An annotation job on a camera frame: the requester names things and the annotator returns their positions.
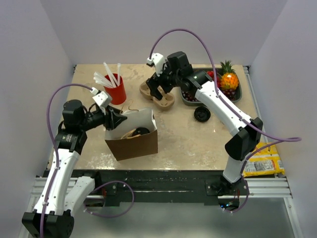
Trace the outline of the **black coffee cup lid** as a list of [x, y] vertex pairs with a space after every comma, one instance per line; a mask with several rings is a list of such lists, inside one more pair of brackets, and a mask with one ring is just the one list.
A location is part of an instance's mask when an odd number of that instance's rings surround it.
[[132, 137], [141, 136], [150, 133], [150, 131], [145, 127], [138, 127], [132, 132]]

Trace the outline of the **brown paper bag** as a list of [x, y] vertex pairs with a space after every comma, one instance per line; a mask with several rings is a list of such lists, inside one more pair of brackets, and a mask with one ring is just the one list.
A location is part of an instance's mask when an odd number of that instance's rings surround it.
[[122, 115], [127, 120], [105, 133], [105, 142], [116, 160], [158, 153], [158, 128], [153, 109], [127, 109]]

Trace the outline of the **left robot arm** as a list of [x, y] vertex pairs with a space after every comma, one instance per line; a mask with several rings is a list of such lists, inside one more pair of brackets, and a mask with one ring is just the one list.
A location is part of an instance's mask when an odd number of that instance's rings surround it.
[[74, 227], [74, 216], [89, 194], [98, 194], [103, 188], [99, 174], [81, 176], [69, 190], [74, 167], [87, 140], [86, 132], [103, 125], [113, 130], [127, 116], [111, 106], [87, 111], [79, 100], [63, 105], [63, 121], [54, 141], [57, 151], [43, 192], [32, 212], [24, 213], [22, 224], [34, 238], [68, 238]]

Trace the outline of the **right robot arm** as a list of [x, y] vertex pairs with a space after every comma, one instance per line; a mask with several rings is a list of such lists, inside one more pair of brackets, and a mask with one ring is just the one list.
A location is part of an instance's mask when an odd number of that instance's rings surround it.
[[147, 58], [146, 64], [155, 68], [154, 74], [146, 81], [151, 96], [160, 100], [162, 94], [159, 87], [164, 93], [180, 87], [184, 92], [194, 95], [226, 126], [232, 136], [225, 145], [228, 161], [219, 181], [212, 183], [211, 189], [219, 196], [233, 194], [241, 181], [247, 156], [260, 141], [262, 120], [252, 119], [237, 108], [218, 90], [217, 84], [205, 71], [193, 70], [184, 52], [173, 53], [167, 58], [153, 53]]

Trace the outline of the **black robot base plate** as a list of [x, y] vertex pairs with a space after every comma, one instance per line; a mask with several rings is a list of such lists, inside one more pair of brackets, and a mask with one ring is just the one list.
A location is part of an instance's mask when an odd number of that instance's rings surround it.
[[73, 212], [89, 195], [102, 199], [104, 206], [121, 202], [203, 203], [219, 205], [234, 212], [239, 200], [234, 195], [249, 195], [243, 178], [230, 183], [222, 171], [156, 170], [72, 170], [51, 169], [35, 209], [46, 204], [46, 214]]

